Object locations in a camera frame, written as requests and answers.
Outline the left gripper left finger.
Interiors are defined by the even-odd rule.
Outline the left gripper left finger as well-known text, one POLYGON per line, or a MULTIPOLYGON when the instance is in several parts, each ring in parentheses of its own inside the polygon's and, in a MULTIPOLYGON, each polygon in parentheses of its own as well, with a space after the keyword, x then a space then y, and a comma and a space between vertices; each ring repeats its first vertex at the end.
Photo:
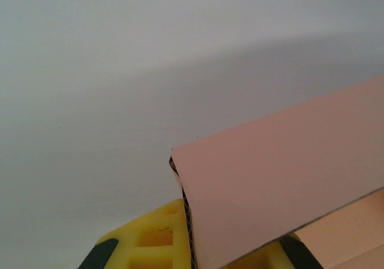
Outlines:
POLYGON ((193 268, 184 201, 177 199, 102 236, 80 268, 193 268))

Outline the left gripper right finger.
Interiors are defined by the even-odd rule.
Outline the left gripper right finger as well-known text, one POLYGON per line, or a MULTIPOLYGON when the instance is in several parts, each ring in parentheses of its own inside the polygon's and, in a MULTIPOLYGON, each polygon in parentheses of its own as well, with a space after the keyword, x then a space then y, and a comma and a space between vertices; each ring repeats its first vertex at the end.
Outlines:
POLYGON ((230 264, 234 269, 323 269, 296 234, 278 240, 230 264))

